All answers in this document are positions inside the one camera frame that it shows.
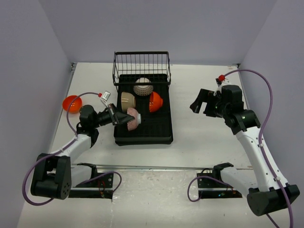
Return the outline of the pink floral ceramic bowl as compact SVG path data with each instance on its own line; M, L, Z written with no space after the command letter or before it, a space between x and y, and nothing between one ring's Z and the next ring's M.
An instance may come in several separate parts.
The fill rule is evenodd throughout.
M141 124L141 114L135 108L131 107L127 109L127 114L134 117L133 120L127 123L128 131L133 131Z

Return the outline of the beige ceramic bowl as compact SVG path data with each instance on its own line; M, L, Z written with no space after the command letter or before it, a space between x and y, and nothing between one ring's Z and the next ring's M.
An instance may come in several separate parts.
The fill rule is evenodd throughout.
M135 108L136 100L135 96L128 92L121 93L121 108L123 112L127 112L128 108Z

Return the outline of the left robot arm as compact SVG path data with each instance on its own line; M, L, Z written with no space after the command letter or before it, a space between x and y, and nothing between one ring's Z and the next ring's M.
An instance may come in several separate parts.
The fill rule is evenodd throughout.
M142 122L141 115L134 108L128 108L126 113L118 111L114 104L109 104L104 111L97 113L91 105L80 108L79 123L75 137L57 152L42 153L37 157L34 166L30 192L33 196L53 199L66 199L71 188L86 184L95 186L98 180L107 173L98 174L94 164L72 163L96 143L98 128L112 124L126 125L129 130L138 127Z

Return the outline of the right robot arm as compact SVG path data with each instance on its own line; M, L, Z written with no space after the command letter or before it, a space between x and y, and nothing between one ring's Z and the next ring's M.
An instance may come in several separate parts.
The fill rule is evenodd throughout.
M246 197L256 216L286 209L300 195L300 190L297 185L288 182L276 165L260 135L261 124L255 112L244 108L240 87L225 85L216 92L201 89L190 108L194 113L199 113L203 103L206 103L203 113L209 117L223 118L241 143L256 180L247 178L229 162L215 165L211 174L198 176L197 180L206 178L218 187L233 187Z

